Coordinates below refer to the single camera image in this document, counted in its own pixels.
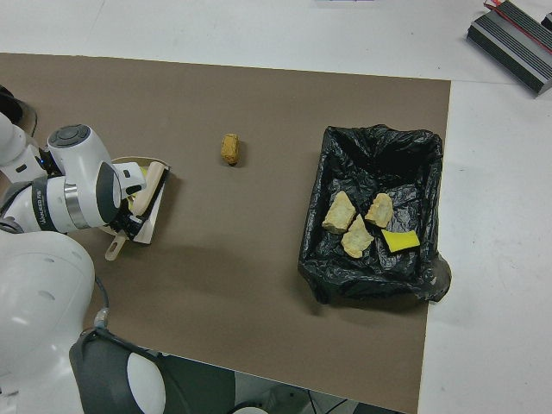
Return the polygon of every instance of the brown cardboard surface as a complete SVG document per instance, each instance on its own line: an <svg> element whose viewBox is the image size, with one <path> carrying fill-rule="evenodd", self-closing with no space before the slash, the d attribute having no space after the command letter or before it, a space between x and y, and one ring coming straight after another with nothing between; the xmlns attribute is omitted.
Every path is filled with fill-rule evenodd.
<svg viewBox="0 0 552 414"><path fill-rule="evenodd" d="M74 234L110 293L110 328L144 347L416 412L426 304L322 306L297 259L328 125L385 123L444 138L449 82L0 54L2 79L39 114L40 144L91 125L112 157L172 166L154 243ZM225 134L241 161L220 157ZM95 292L85 325L100 305Z"/></svg>

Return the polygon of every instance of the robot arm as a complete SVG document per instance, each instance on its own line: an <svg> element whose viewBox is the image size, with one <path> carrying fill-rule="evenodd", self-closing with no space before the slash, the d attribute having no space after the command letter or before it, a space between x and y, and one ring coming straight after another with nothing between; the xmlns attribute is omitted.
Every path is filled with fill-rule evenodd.
<svg viewBox="0 0 552 414"><path fill-rule="evenodd" d="M58 129L48 138L49 154L61 175L47 176L38 149L2 114L0 149L2 171L17 183L0 216L13 219L25 232L104 226L115 219L122 200L146 184L137 164L114 165L99 136L86 125Z"/></svg>

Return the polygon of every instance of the black trash bag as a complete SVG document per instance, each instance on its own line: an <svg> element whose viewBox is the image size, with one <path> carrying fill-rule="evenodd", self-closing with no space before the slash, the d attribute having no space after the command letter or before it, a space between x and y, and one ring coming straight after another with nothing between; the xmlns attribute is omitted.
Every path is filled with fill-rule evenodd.
<svg viewBox="0 0 552 414"><path fill-rule="evenodd" d="M298 261L318 302L403 293L439 301L445 295L451 274L437 252L441 170L442 141L432 132L401 132L385 125L326 129ZM365 222L374 241L360 259L349 257L342 236L322 228L339 191L347 193L362 216L378 193L387 193L394 213L386 229L415 230L420 247L391 253L381 229Z"/></svg>

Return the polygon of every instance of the white tabletop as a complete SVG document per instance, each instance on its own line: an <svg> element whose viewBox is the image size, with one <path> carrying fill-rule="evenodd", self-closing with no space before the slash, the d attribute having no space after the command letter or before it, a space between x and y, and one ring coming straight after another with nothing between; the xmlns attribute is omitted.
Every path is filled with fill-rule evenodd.
<svg viewBox="0 0 552 414"><path fill-rule="evenodd" d="M419 412L552 406L552 91L466 41L483 0L0 0L0 52L451 79ZM517 0L538 21L549 0Z"/></svg>

